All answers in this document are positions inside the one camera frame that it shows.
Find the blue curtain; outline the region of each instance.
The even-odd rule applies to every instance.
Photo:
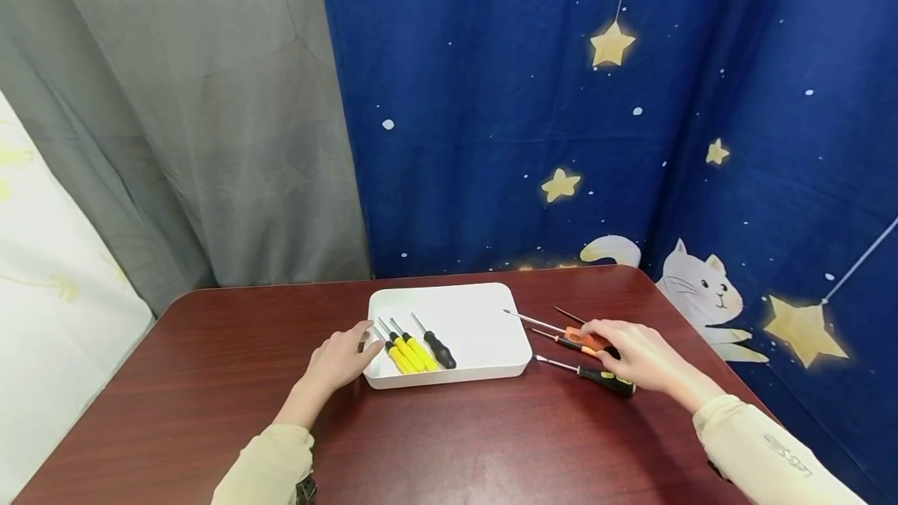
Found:
[[[642,265],[898,500],[896,0],[325,2],[375,274]]]

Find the left hand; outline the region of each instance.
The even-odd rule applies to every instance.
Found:
[[[384,342],[377,340],[365,351],[359,352],[359,344],[367,339],[366,330],[372,324],[371,320],[364,320],[351,330],[334,332],[312,353],[302,380],[323,388],[328,393],[355,380],[384,347]]]

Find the beige sleeve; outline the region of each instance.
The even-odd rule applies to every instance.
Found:
[[[710,461],[757,505],[863,503],[754,405],[721,395],[692,418]]]
[[[312,471],[314,439],[296,425],[270,425],[240,451],[215,488],[212,505],[292,505]]]

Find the table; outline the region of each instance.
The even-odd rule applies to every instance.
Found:
[[[551,305],[655,327],[727,391],[760,405],[630,267],[219,288],[171,305],[16,502],[208,503],[312,351],[364,318],[372,293],[490,281],[507,285],[521,312],[560,326],[572,322]],[[590,364],[531,342],[547,357]],[[535,362],[516,379],[388,391],[359,380],[334,395],[313,434],[321,505],[747,503],[709,468],[672,400],[645,391],[621,400]]]

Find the white tray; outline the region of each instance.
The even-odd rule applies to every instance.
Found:
[[[388,326],[389,319],[394,318],[433,355],[424,341],[424,333],[412,320],[414,312],[424,327],[449,347],[458,366],[452,370],[441,367],[431,373],[402,375],[387,353],[381,351],[365,369],[368,384],[380,390],[520,375],[533,352],[521,321],[503,309],[518,311],[511,291],[502,283],[388,288],[372,294],[368,301],[368,320],[376,320],[374,323],[382,334],[387,333],[377,318]],[[374,339],[377,338],[372,334],[368,344]]]

